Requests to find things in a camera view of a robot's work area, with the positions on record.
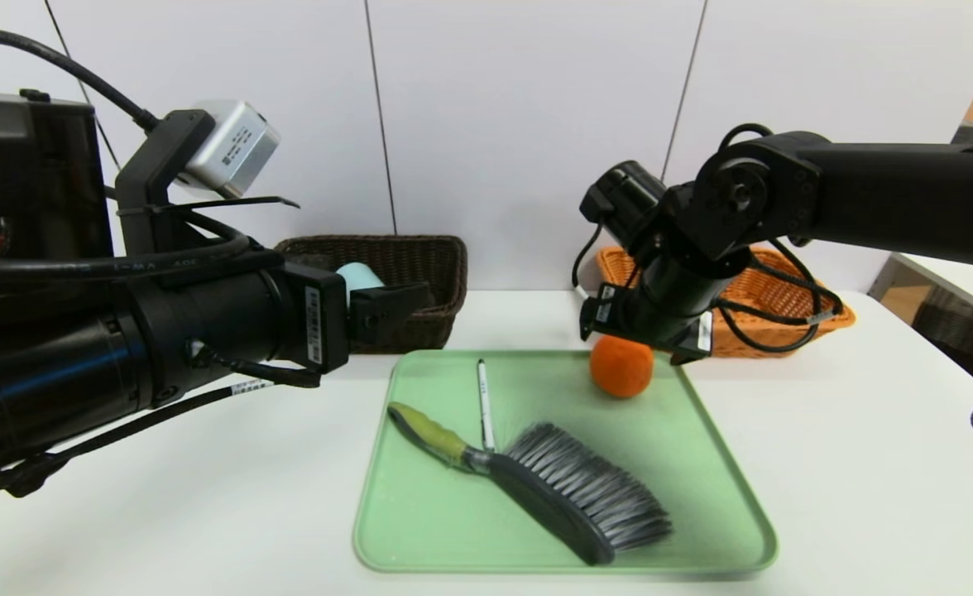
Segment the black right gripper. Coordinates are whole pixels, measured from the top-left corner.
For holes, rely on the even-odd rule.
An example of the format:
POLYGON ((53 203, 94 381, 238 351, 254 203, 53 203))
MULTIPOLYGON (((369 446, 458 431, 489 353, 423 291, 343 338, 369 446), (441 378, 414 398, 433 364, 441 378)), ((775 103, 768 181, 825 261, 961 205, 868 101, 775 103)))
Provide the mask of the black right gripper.
POLYGON ((712 354, 715 280, 674 257, 657 257, 637 286, 603 284, 582 302, 580 337, 619 337, 671 354, 669 365, 684 366, 712 354))

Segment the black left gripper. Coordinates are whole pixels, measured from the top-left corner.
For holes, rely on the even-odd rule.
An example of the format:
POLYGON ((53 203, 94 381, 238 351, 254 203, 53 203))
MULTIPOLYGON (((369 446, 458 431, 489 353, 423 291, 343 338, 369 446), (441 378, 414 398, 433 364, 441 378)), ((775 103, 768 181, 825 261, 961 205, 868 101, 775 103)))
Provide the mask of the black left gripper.
POLYGON ((328 269, 293 261, 231 261, 179 276, 171 287, 171 370, 224 376, 282 361, 325 374, 353 353, 403 353, 406 321, 429 284, 357 288, 328 269))

